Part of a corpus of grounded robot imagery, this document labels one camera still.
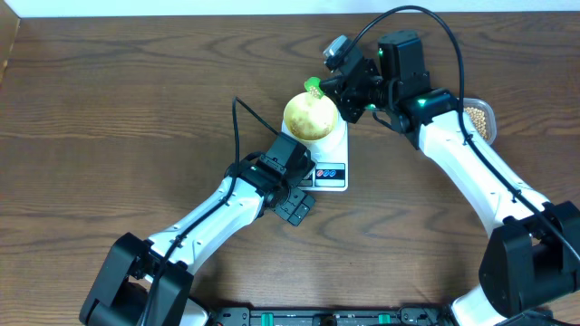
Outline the green plastic measuring scoop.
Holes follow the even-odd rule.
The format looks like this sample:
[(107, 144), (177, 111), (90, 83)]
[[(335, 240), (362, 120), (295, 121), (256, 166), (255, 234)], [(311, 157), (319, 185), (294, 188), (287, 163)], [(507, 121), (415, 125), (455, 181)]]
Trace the green plastic measuring scoop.
[(324, 92), (320, 88), (321, 79), (318, 77), (310, 77), (304, 82), (306, 92), (314, 99), (320, 100), (324, 96)]

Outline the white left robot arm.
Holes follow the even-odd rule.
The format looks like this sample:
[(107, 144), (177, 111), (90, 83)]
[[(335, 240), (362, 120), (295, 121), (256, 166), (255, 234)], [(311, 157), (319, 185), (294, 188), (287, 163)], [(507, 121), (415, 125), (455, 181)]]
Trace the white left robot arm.
[(263, 195), (226, 177), (201, 205), (146, 240), (127, 233), (111, 247), (85, 299), (84, 325), (203, 325), (208, 313), (189, 297), (200, 266), (239, 229), (272, 210), (299, 225), (315, 200), (299, 188)]

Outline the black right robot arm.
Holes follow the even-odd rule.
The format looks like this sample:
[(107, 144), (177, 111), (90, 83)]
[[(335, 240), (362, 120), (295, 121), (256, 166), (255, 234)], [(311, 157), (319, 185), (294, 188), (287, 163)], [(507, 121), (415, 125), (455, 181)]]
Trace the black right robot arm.
[(479, 135), (459, 100), (431, 86), (413, 31), (384, 35), (376, 59), (345, 36), (324, 55), (333, 77), (319, 87), (342, 118), (387, 114), (387, 127), (443, 169), (486, 230), (478, 285), (451, 304), (450, 318), (458, 325), (548, 323), (538, 308), (579, 289), (578, 208), (552, 204), (527, 185)]

